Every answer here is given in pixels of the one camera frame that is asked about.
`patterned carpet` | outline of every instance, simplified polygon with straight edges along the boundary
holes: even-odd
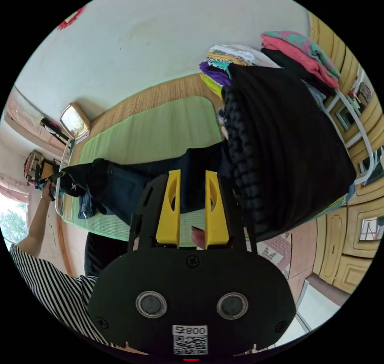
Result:
[[[288,280],[292,254],[291,232],[257,243],[257,253],[275,264]]]

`curtain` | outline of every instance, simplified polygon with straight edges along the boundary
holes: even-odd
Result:
[[[3,173],[0,173],[0,193],[9,199],[29,204],[30,197],[27,186]]]

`tree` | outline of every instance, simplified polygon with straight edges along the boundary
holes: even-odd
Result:
[[[10,210],[0,213],[0,227],[4,239],[18,243],[27,236],[26,224],[23,218]]]
[[[16,206],[17,206],[17,208],[20,208],[23,211],[26,210],[26,204],[25,203],[17,203]]]

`wooden wardrobe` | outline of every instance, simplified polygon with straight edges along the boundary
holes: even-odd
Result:
[[[325,23],[311,13],[310,27],[311,39],[332,58],[341,72],[340,91],[346,96],[360,68],[356,57]],[[342,106],[343,103],[338,101],[330,113],[344,142],[348,143],[359,130],[356,124],[343,127],[336,114]],[[347,206],[317,219],[313,268],[321,279],[348,293],[352,293],[363,279],[384,232],[384,114],[375,93],[359,118],[372,150],[383,153],[383,156],[367,183],[356,186],[356,193]],[[363,140],[358,140],[348,151],[359,177],[364,173],[364,162],[368,158]]]

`purple cloth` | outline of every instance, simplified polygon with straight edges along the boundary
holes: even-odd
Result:
[[[200,65],[200,70],[210,77],[213,81],[217,82],[221,86],[231,86],[231,80],[229,76],[219,70],[208,69],[209,64],[207,61],[202,62]]]

